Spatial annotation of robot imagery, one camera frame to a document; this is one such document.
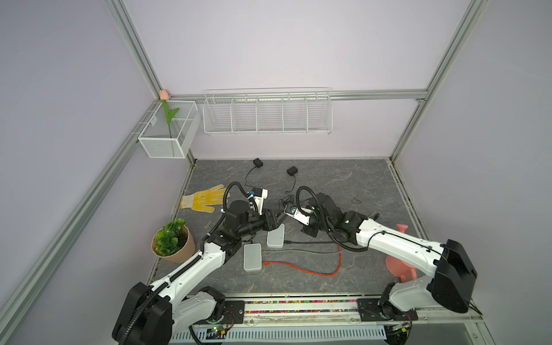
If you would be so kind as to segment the white network switch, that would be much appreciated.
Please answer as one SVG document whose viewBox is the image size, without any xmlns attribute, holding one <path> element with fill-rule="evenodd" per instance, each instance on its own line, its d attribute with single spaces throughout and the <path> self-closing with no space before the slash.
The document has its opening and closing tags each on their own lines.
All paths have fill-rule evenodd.
<svg viewBox="0 0 552 345">
<path fill-rule="evenodd" d="M 285 225 L 280 226 L 267 233 L 266 244 L 269 248 L 282 249 L 285 241 Z"/>
<path fill-rule="evenodd" d="M 243 268 L 245 272 L 262 269 L 262 246 L 259 243 L 244 245 Z"/>
</svg>

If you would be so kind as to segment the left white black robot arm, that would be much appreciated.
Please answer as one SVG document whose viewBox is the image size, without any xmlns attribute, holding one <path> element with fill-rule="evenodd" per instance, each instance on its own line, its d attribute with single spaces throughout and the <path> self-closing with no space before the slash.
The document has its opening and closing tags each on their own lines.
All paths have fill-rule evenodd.
<svg viewBox="0 0 552 345">
<path fill-rule="evenodd" d="M 200 249 L 171 273 L 155 282 L 138 283 L 131 288 L 112 331 L 118 344 L 168 344 L 178 333 L 198 321 L 218 321 L 223 317 L 225 297 L 218 290 L 191 291 L 209 274 L 226 264 L 243 246 L 243 238 L 280 226 L 282 212 L 264 208 L 268 191 L 244 190 L 232 182 L 244 196 L 224 201 L 221 217 L 202 238 Z"/>
</svg>

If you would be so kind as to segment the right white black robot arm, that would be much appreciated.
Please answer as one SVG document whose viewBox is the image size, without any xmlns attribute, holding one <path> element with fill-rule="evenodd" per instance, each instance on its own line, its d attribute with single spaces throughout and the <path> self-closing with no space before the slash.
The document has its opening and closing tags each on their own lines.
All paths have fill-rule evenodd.
<svg viewBox="0 0 552 345">
<path fill-rule="evenodd" d="M 423 273 L 411 281 L 386 286 L 377 303 L 385 319 L 396 319 L 418 308 L 469 311 L 477 270 L 459 242 L 428 241 L 386 227 L 374 214 L 343 212 L 323 193 L 311 197 L 305 207 L 289 206 L 285 212 L 306 231 L 323 231 L 345 250 L 376 250 Z"/>
</svg>

